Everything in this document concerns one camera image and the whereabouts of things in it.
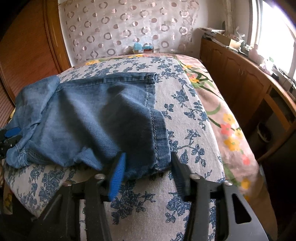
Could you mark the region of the cardboard box on cabinet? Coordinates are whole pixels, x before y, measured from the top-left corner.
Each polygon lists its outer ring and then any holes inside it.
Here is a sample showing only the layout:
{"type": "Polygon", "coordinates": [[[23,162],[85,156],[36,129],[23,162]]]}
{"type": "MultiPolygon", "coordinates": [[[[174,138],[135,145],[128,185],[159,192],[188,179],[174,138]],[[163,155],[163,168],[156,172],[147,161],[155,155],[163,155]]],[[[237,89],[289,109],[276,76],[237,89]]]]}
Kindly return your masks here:
{"type": "Polygon", "coordinates": [[[216,34],[215,39],[223,45],[226,45],[234,49],[239,49],[242,44],[242,40],[236,41],[221,34],[216,34]]]}

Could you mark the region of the blue denim jeans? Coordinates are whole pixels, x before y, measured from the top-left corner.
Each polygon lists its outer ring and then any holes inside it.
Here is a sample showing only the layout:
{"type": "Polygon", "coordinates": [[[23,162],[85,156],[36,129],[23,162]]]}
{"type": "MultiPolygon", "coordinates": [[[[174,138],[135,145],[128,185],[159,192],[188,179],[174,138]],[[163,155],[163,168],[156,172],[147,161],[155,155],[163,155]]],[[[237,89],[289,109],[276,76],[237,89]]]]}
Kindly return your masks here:
{"type": "Polygon", "coordinates": [[[123,152],[126,179],[166,170],[171,155],[158,154],[166,125],[154,107],[156,80],[156,73],[119,72],[67,82],[51,76],[24,87],[7,125],[22,138],[8,149],[7,164],[84,163],[101,171],[123,152]]]}

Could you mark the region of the pink bottle on cabinet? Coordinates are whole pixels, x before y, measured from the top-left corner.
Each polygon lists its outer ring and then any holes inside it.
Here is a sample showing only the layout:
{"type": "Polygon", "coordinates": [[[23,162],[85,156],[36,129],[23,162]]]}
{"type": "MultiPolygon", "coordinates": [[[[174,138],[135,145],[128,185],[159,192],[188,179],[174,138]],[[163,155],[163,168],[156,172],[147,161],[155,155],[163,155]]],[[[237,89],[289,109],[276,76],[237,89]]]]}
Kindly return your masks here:
{"type": "Polygon", "coordinates": [[[260,62],[260,55],[258,54],[258,45],[254,44],[253,48],[248,53],[248,58],[256,64],[260,62]]]}

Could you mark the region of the window with bright light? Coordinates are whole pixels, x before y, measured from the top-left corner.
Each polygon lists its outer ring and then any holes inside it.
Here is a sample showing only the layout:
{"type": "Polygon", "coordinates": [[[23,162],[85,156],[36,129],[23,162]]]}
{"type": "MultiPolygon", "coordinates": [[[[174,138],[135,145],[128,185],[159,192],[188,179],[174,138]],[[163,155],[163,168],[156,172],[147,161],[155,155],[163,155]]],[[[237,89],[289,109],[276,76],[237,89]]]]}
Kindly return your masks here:
{"type": "Polygon", "coordinates": [[[275,1],[250,1],[251,45],[295,80],[295,25],[275,1]]]}

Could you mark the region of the blue floral white sheet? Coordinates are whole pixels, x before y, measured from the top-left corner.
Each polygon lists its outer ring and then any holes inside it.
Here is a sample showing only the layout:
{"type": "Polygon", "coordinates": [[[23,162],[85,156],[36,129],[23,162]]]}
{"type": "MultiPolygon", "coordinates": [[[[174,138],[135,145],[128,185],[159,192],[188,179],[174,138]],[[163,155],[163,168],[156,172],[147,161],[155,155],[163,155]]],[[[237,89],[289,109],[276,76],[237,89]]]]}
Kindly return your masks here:
{"type": "MultiPolygon", "coordinates": [[[[62,82],[117,72],[154,72],[155,109],[166,125],[158,145],[160,156],[177,153],[190,169],[210,181],[223,181],[217,140],[201,102],[201,95],[185,73],[185,56],[147,55],[100,59],[70,68],[62,82]]],[[[91,171],[82,167],[31,165],[4,168],[10,188],[30,214],[39,215],[63,181],[84,181],[91,171]]],[[[113,240],[183,240],[191,204],[178,196],[169,170],[125,181],[114,201],[105,204],[113,240]]]]}

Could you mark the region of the pink circle patterned curtain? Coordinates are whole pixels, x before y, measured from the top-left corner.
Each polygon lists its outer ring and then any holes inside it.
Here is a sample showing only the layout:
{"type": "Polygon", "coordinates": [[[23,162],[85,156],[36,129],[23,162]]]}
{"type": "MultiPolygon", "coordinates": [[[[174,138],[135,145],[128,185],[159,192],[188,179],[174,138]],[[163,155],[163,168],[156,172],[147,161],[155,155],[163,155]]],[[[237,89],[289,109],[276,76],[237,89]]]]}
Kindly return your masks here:
{"type": "Polygon", "coordinates": [[[198,1],[58,1],[72,65],[132,54],[135,43],[156,53],[185,53],[192,45],[198,1]]]}

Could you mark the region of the small cardboard box blue items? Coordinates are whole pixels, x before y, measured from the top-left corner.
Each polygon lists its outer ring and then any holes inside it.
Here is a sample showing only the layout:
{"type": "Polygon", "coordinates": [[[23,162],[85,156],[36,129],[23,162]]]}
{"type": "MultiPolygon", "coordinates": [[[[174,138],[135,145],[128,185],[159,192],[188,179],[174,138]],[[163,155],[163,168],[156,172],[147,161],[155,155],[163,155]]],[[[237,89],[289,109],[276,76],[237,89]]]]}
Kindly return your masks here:
{"type": "Polygon", "coordinates": [[[145,44],[140,44],[140,43],[135,43],[132,51],[134,54],[142,54],[142,53],[153,53],[154,52],[154,47],[150,43],[145,43],[145,44]]]}

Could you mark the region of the colourful floral bed blanket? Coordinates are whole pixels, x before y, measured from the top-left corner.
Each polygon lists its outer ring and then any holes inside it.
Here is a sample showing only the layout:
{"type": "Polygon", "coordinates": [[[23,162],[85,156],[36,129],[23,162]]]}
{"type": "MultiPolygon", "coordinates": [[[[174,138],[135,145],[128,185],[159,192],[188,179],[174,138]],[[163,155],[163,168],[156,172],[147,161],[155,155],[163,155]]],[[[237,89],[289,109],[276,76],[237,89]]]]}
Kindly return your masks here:
{"type": "Polygon", "coordinates": [[[245,199],[263,189],[259,166],[241,127],[204,65],[185,55],[137,54],[89,60],[72,78],[116,72],[156,72],[156,109],[165,118],[169,145],[211,181],[230,179],[245,199]]]}

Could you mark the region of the brown wooden side cabinet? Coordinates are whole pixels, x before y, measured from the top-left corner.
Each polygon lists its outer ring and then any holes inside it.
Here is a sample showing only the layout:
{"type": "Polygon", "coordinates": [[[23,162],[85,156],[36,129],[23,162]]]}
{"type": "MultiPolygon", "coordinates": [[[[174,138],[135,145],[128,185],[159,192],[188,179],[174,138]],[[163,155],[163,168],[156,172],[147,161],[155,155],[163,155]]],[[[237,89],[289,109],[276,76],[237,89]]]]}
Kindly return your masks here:
{"type": "Polygon", "coordinates": [[[245,57],[206,38],[200,60],[234,114],[257,161],[295,132],[295,102],[280,84],[245,57]]]}

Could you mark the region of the brown wooden louvered wardrobe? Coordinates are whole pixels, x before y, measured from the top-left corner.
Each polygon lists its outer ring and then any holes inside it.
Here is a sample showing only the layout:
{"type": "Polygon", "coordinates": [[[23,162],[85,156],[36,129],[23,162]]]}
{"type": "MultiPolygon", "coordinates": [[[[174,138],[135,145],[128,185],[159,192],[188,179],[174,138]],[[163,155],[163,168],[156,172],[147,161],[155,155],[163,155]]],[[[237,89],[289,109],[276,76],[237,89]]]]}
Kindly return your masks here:
{"type": "Polygon", "coordinates": [[[1,126],[24,86],[70,66],[58,1],[1,1],[1,126]]]}

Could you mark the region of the rolled patterned side curtain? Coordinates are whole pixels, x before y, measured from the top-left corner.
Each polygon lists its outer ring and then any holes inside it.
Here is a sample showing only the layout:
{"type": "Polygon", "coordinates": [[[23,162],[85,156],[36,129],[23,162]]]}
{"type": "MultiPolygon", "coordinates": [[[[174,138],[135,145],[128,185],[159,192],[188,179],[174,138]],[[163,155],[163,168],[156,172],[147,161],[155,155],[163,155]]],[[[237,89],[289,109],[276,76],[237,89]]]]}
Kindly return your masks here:
{"type": "Polygon", "coordinates": [[[234,1],[232,0],[222,0],[224,13],[225,13],[225,28],[227,34],[235,33],[235,23],[234,23],[234,1]]]}

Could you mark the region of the stack of papers on cabinet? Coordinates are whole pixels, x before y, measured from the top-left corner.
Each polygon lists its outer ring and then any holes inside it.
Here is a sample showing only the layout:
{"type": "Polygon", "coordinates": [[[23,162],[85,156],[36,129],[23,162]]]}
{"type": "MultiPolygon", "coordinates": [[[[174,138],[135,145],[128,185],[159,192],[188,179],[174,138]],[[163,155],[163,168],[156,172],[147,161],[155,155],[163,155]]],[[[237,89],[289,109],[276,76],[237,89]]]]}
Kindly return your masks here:
{"type": "Polygon", "coordinates": [[[207,38],[213,38],[217,34],[225,33],[225,30],[219,30],[219,29],[213,29],[213,28],[207,28],[207,27],[200,27],[199,29],[204,33],[204,36],[207,38]]]}

